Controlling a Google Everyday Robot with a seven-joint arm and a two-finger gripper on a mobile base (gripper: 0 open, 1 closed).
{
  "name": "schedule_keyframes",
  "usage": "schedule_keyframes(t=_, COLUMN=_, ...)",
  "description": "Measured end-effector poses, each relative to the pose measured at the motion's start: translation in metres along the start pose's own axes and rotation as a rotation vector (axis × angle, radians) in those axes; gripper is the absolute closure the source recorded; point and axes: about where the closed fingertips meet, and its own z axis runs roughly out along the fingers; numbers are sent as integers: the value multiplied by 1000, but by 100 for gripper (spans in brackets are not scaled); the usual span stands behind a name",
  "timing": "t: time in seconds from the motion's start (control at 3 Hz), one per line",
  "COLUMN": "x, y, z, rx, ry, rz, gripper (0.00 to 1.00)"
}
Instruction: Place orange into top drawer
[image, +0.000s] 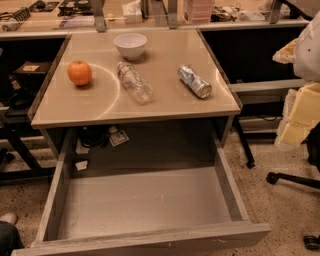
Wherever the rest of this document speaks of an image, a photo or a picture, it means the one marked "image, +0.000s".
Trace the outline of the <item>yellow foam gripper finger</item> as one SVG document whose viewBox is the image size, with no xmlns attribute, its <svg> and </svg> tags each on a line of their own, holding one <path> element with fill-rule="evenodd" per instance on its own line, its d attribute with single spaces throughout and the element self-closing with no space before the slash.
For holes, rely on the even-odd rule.
<svg viewBox="0 0 320 256">
<path fill-rule="evenodd" d="M 298 147 L 320 122 L 320 84 L 308 83 L 298 90 L 290 89 L 282 115 L 275 146 Z"/>
</svg>

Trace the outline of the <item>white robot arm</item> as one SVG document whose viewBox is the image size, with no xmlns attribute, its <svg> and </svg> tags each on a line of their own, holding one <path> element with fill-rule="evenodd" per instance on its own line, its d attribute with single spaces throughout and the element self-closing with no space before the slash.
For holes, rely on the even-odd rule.
<svg viewBox="0 0 320 256">
<path fill-rule="evenodd" d="M 272 60 L 292 63 L 294 74 L 306 82 L 298 90 L 290 89 L 285 97 L 275 145 L 289 150 L 298 147 L 320 122 L 320 12 Z"/>
</svg>

